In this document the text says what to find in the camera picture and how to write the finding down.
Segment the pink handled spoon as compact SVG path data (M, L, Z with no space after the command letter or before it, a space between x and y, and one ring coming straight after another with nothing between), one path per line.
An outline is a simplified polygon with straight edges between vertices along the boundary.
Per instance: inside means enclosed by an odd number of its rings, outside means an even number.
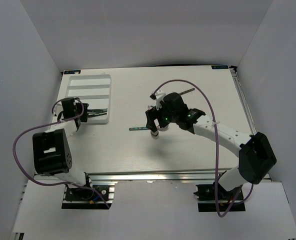
M158 136L159 136L159 133L160 132L165 132L165 131L167 131L168 130L168 128L169 128L169 126L167 125L167 126L165 126L165 127L161 127L160 125L158 125L157 127L156 127L156 131L150 131L150 134L151 134L151 136L153 137L153 138L157 138Z

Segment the green handled fork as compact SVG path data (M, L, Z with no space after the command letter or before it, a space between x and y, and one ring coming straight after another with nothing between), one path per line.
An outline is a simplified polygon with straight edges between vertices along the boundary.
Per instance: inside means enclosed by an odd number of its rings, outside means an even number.
M102 109L89 109L87 112L96 114L96 113L106 113L107 111L108 111L107 108L102 108Z

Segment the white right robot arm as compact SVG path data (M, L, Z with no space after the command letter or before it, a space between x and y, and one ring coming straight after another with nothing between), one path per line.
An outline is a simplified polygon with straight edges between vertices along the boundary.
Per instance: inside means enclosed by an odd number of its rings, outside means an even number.
M150 97L155 101L155 106L145 115L146 127L153 136L173 123L191 134L218 142L238 157L238 165L223 173L213 187L217 198L226 199L234 188L245 183L258 185L276 164L277 159L265 134L257 132L250 135L215 123L202 110L188 108L176 92L166 94L159 90Z

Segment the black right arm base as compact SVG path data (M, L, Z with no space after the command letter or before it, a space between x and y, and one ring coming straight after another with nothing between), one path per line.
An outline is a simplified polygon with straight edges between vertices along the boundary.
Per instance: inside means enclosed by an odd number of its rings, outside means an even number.
M224 192L218 187L218 207L220 212L223 214L231 202L233 201L235 195L238 193L236 200L234 201L230 212L245 212L246 207L244 200L243 191L238 187L233 190ZM198 211L200 213L216 213L215 205L215 184L198 184L196 185L196 191L193 193L197 200Z

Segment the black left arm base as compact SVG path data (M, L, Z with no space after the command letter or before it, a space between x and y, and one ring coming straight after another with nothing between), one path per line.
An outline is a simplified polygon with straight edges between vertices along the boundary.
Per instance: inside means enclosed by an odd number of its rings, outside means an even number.
M98 192L81 188L65 187L61 208L64 210L108 210L109 208L103 202L101 197L110 207L112 205L115 193L113 183L92 184L92 187Z

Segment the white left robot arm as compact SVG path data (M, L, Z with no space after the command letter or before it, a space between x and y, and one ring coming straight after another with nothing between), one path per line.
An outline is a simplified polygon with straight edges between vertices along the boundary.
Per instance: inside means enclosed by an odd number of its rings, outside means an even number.
M78 196L87 200L93 196L94 187L88 174L73 166L68 138L88 120L88 104L80 102L78 97L63 98L59 102L62 111L58 114L58 123L32 136L34 168L38 174L55 177L76 188Z

